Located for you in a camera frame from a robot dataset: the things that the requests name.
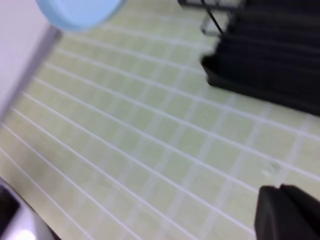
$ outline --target tiled floor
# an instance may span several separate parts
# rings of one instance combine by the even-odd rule
[[[320,198],[319,118],[209,87],[202,17],[127,1],[67,34],[8,115],[0,175],[63,239],[248,240],[261,185]]]

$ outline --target light blue container lid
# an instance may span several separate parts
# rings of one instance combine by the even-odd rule
[[[124,0],[36,0],[42,13],[57,28],[82,31],[103,23]]]

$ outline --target white wall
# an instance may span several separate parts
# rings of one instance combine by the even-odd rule
[[[0,120],[57,36],[36,0],[0,0]]]

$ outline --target metal frame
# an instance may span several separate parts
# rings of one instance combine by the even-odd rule
[[[182,7],[192,7],[192,8],[200,8],[205,9],[207,15],[204,17],[202,24],[201,24],[201,31],[206,36],[222,36],[224,31],[220,27],[217,19],[213,15],[213,11],[221,11],[230,13],[232,16],[238,16],[242,18],[263,18],[267,21],[271,22],[279,22],[283,21],[288,24],[295,24],[301,26],[319,26],[320,21],[319,17],[316,15],[309,15],[309,14],[301,14],[294,11],[283,11],[279,9],[270,9],[268,7],[264,8],[250,8],[245,7],[243,8],[242,5],[245,3],[246,0],[243,0],[241,4],[237,7],[235,6],[228,6],[220,4],[220,0],[215,0],[215,3],[207,3],[206,0],[199,0],[199,3],[189,2],[188,0],[178,0],[178,3]],[[208,31],[208,25],[210,23],[210,19],[213,21],[214,25],[216,26],[217,32]]]

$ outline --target black object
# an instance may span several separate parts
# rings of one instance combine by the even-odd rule
[[[20,204],[11,193],[0,186],[0,237],[18,211]]]
[[[260,188],[257,240],[320,240],[320,202],[292,185]]]
[[[201,60],[211,86],[320,116],[320,1],[208,8],[234,13],[215,53]]]

